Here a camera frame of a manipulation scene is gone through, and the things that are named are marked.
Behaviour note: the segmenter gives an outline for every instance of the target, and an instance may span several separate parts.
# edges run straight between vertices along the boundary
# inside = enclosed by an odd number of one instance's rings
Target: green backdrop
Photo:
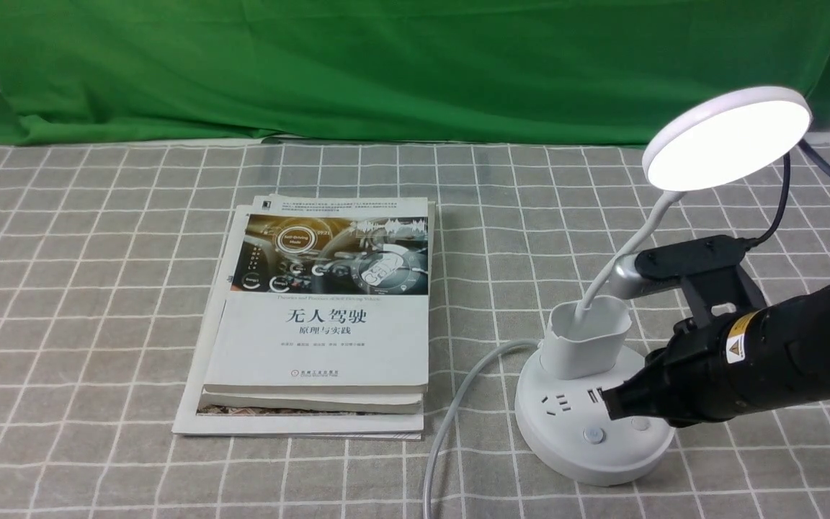
[[[0,144],[635,144],[765,83],[830,119],[830,0],[0,0]]]

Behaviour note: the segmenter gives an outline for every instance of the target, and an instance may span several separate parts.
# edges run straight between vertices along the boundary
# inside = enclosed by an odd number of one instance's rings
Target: white book
[[[234,229],[244,229],[248,223],[251,206],[236,208]],[[226,436],[310,436],[417,440],[424,430],[421,411],[414,414],[208,414],[199,413],[200,398],[213,345],[220,329],[220,319],[230,293],[230,272],[239,260],[241,231],[227,238],[224,253],[214,285],[207,299],[204,318],[197,338],[197,347],[184,387],[181,403],[175,416],[172,432],[185,435]]]
[[[204,390],[422,394],[432,220],[426,198],[262,198]]]
[[[421,394],[251,394],[210,392],[201,395],[201,405],[222,407],[266,407],[308,411],[350,411],[381,414],[411,414],[421,409]]]

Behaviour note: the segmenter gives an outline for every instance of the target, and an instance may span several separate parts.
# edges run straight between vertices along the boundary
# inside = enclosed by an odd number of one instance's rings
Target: warning label
[[[726,362],[735,364],[745,359],[745,331],[748,329],[748,323],[757,312],[745,314],[735,321],[732,328],[728,331],[728,339],[726,339]]]

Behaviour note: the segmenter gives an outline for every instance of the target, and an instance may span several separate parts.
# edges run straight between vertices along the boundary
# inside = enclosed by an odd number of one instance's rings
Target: round power strip
[[[521,370],[514,411],[530,449],[550,469],[576,481],[608,487],[629,483],[655,468],[674,428],[647,417],[610,420],[602,391],[619,386],[643,365],[623,346],[610,371],[560,381],[540,364],[537,349]]]

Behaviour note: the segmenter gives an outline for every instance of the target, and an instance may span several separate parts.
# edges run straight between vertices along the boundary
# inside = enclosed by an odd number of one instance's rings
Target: gray checkered tablecloth
[[[528,146],[0,148],[0,519],[419,517],[431,434],[172,436],[231,209],[273,190],[439,201],[434,428],[474,362],[540,337],[642,224],[659,191],[639,161]],[[830,181],[794,161],[783,226],[747,260],[770,302],[830,282]],[[773,167],[689,194],[655,240],[760,234],[779,194]],[[640,352],[684,316],[678,293],[633,308]],[[679,431],[654,473],[600,489],[555,475],[521,439],[526,357],[490,367],[465,399],[440,460],[442,518],[830,519],[830,402]]]

